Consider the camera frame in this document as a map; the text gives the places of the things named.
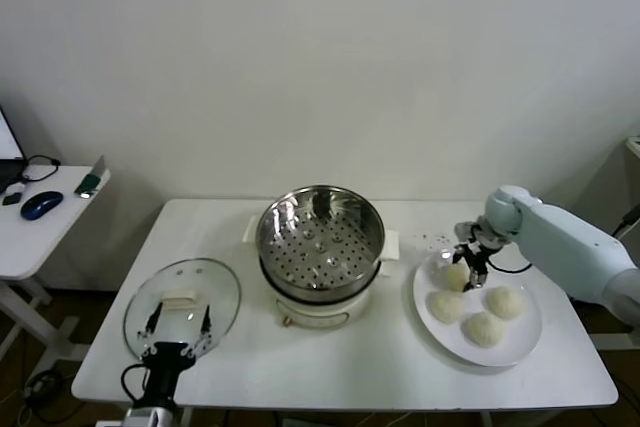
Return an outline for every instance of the computer mouse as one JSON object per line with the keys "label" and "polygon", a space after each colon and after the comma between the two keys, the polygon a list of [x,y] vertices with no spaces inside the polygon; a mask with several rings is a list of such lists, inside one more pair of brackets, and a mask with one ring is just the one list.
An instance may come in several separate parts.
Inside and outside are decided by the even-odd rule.
{"label": "computer mouse", "polygon": [[26,220],[37,220],[62,202],[64,195],[54,190],[40,192],[27,200],[20,208],[20,215]]}

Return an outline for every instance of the white plate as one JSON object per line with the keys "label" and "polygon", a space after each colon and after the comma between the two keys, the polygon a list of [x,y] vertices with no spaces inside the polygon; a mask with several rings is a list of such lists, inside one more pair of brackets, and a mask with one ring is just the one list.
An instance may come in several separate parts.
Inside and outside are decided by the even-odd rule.
{"label": "white plate", "polygon": [[[413,300],[418,314],[429,332],[444,347],[454,354],[474,364],[490,367],[506,367],[524,359],[538,344],[542,333],[542,316],[535,297],[527,289],[519,275],[502,274],[492,271],[487,283],[481,289],[461,294],[465,301],[465,314],[460,321],[447,325],[437,320],[427,306],[427,296],[446,289],[445,271],[434,260],[424,262],[416,269],[413,280]],[[506,285],[522,294],[525,303],[524,313],[504,324],[504,338],[491,348],[482,348],[474,344],[462,332],[462,323],[470,315],[487,311],[486,295],[495,287]]]}

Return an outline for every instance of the metal rim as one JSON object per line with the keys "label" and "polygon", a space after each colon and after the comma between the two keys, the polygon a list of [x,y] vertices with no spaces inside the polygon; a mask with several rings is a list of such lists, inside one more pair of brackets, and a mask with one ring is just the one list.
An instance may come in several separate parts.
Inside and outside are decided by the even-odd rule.
{"label": "metal rim", "polygon": [[362,292],[367,289],[374,280],[376,280],[376,277],[378,276],[378,273],[380,272],[380,267],[382,266],[382,261],[378,260],[377,262],[377,266],[375,267],[375,272],[373,273],[373,275],[371,276],[370,279],[367,280],[366,283],[362,284],[362,288],[360,290],[354,291],[353,293],[349,294],[348,296],[345,297],[341,297],[339,300],[304,300],[304,299],[300,299],[298,297],[293,296],[292,294],[290,294],[289,292],[286,292],[285,290],[281,289],[280,286],[278,286],[273,279],[271,279],[271,276],[268,275],[268,272],[265,270],[264,264],[262,262],[262,259],[260,260],[260,270],[262,270],[262,275],[264,275],[264,277],[267,279],[267,282],[269,282],[269,285],[271,287],[273,287],[275,289],[276,292],[278,292],[280,295],[286,297],[287,299],[296,302],[298,304],[304,304],[304,305],[334,305],[334,304],[339,304],[341,302],[346,302],[348,300],[353,299],[354,297],[357,297],[358,295],[362,294]]}
{"label": "metal rim", "polygon": [[[308,210],[309,206],[305,205],[308,201],[314,199],[315,194],[337,194],[335,198],[332,195],[330,205],[333,207],[330,207],[331,211],[328,217],[316,217],[317,214],[312,217],[311,214],[315,213],[314,210]],[[293,220],[294,226],[287,225],[285,227],[288,221],[283,220],[285,224],[280,224],[281,227],[278,228],[277,225],[274,225],[274,223],[280,223],[277,212],[282,214],[284,212],[283,209],[288,211],[289,208],[292,209],[292,212],[286,215],[291,216],[288,217],[289,220],[291,218],[295,219]],[[366,224],[360,223],[360,219],[363,218],[367,219]],[[305,227],[303,224],[306,222],[311,222],[315,226]],[[282,232],[282,238],[279,238],[279,232]],[[314,235],[315,239],[318,239],[316,248],[320,255],[325,252],[320,248],[326,248],[326,252],[329,254],[335,253],[330,258],[319,261],[317,270],[313,260],[313,265],[308,264],[309,260],[313,259],[314,256],[313,249],[311,249],[311,252],[308,250],[308,243],[312,242],[311,239],[314,238]],[[338,253],[337,250],[332,251],[331,247],[326,247],[326,244],[322,245],[328,239],[328,235],[337,237],[338,239],[334,238],[332,240],[334,243],[343,244],[340,247],[344,247],[344,251],[340,250],[340,253]],[[384,223],[371,202],[351,190],[326,184],[317,184],[295,189],[270,203],[259,218],[254,241],[258,250],[262,273],[277,292],[292,301],[303,304],[331,305],[349,300],[360,294],[373,282],[380,270],[380,255],[384,248],[384,239]],[[358,252],[356,253],[356,250],[353,250],[352,255],[349,249],[357,249]],[[345,272],[344,282],[341,282],[343,281],[342,276],[338,279],[337,277],[332,278],[332,274],[330,274],[331,287],[329,287],[329,283],[326,280],[326,272],[324,273],[324,278],[320,277],[317,281],[314,280],[320,276],[320,272],[323,271],[321,270],[321,264],[324,265],[325,262],[334,266],[337,265],[335,262],[341,262],[342,268],[347,269],[349,266],[344,263],[345,259],[340,260],[343,254],[357,257],[357,259],[354,258],[353,260],[346,257],[346,262],[351,263],[351,270],[353,271],[355,268],[359,271],[358,273],[355,271],[353,274]],[[309,275],[313,275],[313,278],[309,277],[309,280],[306,280],[307,272],[305,270],[311,271]]]}

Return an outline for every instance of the black cable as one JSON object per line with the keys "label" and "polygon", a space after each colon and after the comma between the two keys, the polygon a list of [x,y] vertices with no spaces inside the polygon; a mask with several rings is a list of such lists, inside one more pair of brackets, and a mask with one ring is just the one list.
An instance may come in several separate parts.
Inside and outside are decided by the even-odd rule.
{"label": "black cable", "polygon": [[41,154],[32,155],[27,160],[25,160],[25,164],[27,166],[29,166],[31,164],[31,161],[34,160],[34,159],[47,159],[51,163],[51,165],[53,166],[53,171],[49,172],[46,175],[43,175],[42,177],[40,177],[38,179],[33,179],[31,177],[27,177],[25,175],[21,175],[20,177],[21,177],[22,182],[25,182],[27,184],[33,184],[35,182],[42,182],[43,180],[48,179],[53,174],[58,172],[58,170],[60,170],[60,165],[62,164],[62,162],[60,162],[58,159],[55,159],[53,157],[49,157],[48,155],[41,155]]}
{"label": "black cable", "polygon": [[624,399],[627,402],[629,402],[629,405],[631,405],[631,407],[633,407],[633,410],[636,411],[636,414],[638,414],[640,416],[640,398],[638,397],[638,394],[636,394],[636,391],[633,390],[633,387],[631,387],[629,384],[627,384],[627,382],[622,380],[617,375],[614,375],[614,374],[611,374],[611,373],[610,373],[610,375],[613,378],[614,382],[618,382],[619,384],[622,384],[625,387],[625,389],[627,389],[631,393],[631,395],[633,396],[633,400],[631,400],[629,395],[627,395],[622,389],[620,389],[620,393],[622,394],[622,397],[624,397]]}
{"label": "black cable", "polygon": [[[64,379],[57,371],[50,369],[50,370],[45,370],[43,372],[39,372],[37,375],[29,379],[29,381],[26,381],[27,337],[24,331],[22,332],[21,340],[22,340],[22,353],[21,353],[21,359],[20,359],[20,381],[21,381],[21,385],[23,386],[21,389],[22,401],[26,409],[22,409],[21,412],[18,414],[18,418],[15,421],[16,425],[22,424],[22,419],[20,416],[24,414],[25,411],[30,411],[34,415],[34,417],[36,417],[43,424],[59,425],[59,424],[66,423],[78,412],[80,412],[80,410],[86,405],[86,403],[81,402],[80,405],[78,405],[78,407],[76,407],[75,410],[65,415],[61,419],[47,419],[46,417],[43,417],[42,414],[38,411],[39,407],[36,405],[38,403],[38,400],[40,400],[41,402],[48,402],[53,398],[55,398],[61,392],[60,389],[64,384]],[[54,384],[52,387],[53,391],[49,395],[43,395],[43,396],[40,396],[39,398],[34,397],[33,384],[42,382],[41,379],[45,379],[45,378],[54,380]]]}
{"label": "black cable", "polygon": [[518,270],[506,270],[506,269],[501,269],[500,267],[496,267],[496,265],[493,262],[491,262],[491,259],[487,259],[487,263],[491,267],[493,267],[495,270],[497,270],[498,272],[502,272],[502,273],[505,273],[505,274],[521,274],[522,272],[526,272],[531,267],[533,267],[533,264],[531,262],[529,262],[526,266],[524,266],[521,269],[518,269]]}
{"label": "black cable", "polygon": [[638,220],[640,220],[640,204],[636,205],[633,209],[622,216],[622,221],[613,231],[611,237],[617,236],[622,231],[622,229],[632,226]]}
{"label": "black cable", "polygon": [[134,369],[141,369],[141,368],[146,368],[146,366],[144,364],[133,364],[130,365],[129,367],[127,367],[126,369],[124,369],[122,371],[122,374],[120,374],[120,385],[122,386],[122,390],[124,390],[124,393],[127,394],[127,397],[129,397],[131,399],[131,402],[137,402],[140,399],[136,399],[134,397],[134,395],[131,393],[131,391],[129,390],[129,388],[127,387],[127,382],[125,377],[127,376],[127,374],[134,370]]}
{"label": "black cable", "polygon": [[613,233],[611,234],[611,237],[617,236],[620,233],[620,231],[624,229],[626,226],[627,224],[625,224],[624,222],[620,222],[620,225],[616,227],[616,230],[613,231]]}
{"label": "black cable", "polygon": [[78,405],[78,407],[75,408],[75,410],[71,411],[69,414],[67,414],[63,418],[56,419],[56,420],[46,419],[42,417],[42,414],[40,414],[40,412],[38,412],[36,409],[32,407],[29,407],[29,410],[31,410],[31,413],[35,416],[35,418],[38,419],[43,424],[60,425],[70,420],[73,416],[75,416],[78,412],[80,412],[80,410],[82,410],[86,405],[87,405],[86,402],[82,402],[80,405]]}
{"label": "black cable", "polygon": [[593,415],[593,417],[598,421],[598,423],[599,423],[600,425],[602,425],[602,427],[607,427],[606,422],[605,422],[604,420],[602,420],[602,419],[598,416],[598,414],[596,414],[596,413],[595,413],[595,411],[593,411],[593,410],[592,410],[592,411],[591,411],[591,415]]}

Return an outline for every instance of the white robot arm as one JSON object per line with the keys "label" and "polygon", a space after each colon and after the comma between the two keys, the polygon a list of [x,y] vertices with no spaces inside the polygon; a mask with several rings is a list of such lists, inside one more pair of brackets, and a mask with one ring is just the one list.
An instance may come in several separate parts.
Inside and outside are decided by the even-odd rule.
{"label": "white robot arm", "polygon": [[471,267],[468,288],[481,287],[490,255],[509,242],[567,294],[604,305],[623,322],[640,325],[640,270],[624,246],[575,215],[543,204],[521,188],[491,194],[476,222],[456,225],[458,258]]}

